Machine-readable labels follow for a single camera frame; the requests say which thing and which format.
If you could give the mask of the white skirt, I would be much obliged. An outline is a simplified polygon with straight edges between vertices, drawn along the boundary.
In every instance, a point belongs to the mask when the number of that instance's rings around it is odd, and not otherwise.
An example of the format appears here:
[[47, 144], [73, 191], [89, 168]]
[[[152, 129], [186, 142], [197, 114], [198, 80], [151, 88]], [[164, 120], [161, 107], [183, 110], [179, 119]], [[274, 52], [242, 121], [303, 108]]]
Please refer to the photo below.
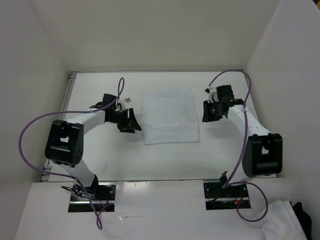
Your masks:
[[200, 142], [200, 127], [192, 90], [169, 88], [140, 94], [144, 145]]

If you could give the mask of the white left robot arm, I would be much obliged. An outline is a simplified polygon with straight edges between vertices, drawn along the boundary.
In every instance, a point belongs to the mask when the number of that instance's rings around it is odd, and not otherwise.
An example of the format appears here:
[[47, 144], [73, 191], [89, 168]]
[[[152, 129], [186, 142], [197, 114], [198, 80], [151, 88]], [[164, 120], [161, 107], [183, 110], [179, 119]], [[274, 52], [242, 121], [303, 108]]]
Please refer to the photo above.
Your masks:
[[69, 120], [55, 120], [50, 128], [45, 157], [61, 166], [68, 175], [74, 177], [73, 192], [94, 200], [102, 189], [98, 177], [92, 173], [83, 160], [84, 136], [104, 123], [116, 124], [121, 133], [141, 131], [133, 108], [126, 107], [126, 100], [117, 103], [117, 97], [105, 93], [102, 101], [91, 106], [93, 110]]

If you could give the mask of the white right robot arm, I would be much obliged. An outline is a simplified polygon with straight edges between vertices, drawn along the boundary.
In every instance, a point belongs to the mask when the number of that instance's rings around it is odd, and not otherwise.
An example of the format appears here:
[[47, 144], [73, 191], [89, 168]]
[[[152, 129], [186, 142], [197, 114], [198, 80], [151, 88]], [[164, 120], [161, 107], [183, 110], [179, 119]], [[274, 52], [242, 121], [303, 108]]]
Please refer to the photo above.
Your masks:
[[245, 99], [235, 98], [230, 85], [208, 87], [208, 99], [203, 102], [202, 122], [231, 121], [243, 135], [239, 159], [233, 170], [220, 177], [219, 191], [229, 197], [237, 185], [260, 176], [279, 174], [283, 169], [283, 138], [271, 133], [251, 114]]

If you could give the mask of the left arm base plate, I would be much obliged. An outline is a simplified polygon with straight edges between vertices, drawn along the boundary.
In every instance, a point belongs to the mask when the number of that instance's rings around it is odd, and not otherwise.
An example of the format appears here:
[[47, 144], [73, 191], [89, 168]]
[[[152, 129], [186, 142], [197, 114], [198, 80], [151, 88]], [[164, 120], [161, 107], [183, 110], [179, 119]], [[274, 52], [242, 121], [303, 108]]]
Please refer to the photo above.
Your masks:
[[[116, 186], [116, 182], [100, 181], [95, 195], [88, 191], [88, 195], [97, 212], [114, 212]], [[93, 212], [85, 192], [79, 185], [74, 184], [72, 187], [62, 186], [62, 188], [70, 192], [69, 213]]]

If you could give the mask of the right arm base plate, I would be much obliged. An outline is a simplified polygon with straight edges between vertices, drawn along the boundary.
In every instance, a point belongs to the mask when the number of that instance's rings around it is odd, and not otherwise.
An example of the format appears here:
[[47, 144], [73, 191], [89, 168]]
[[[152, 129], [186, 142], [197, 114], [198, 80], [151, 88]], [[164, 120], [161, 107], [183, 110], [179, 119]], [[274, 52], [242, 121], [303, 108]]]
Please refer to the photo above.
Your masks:
[[203, 181], [204, 200], [207, 211], [233, 210], [240, 204], [239, 209], [250, 209], [251, 203], [246, 184], [221, 187], [218, 180]]

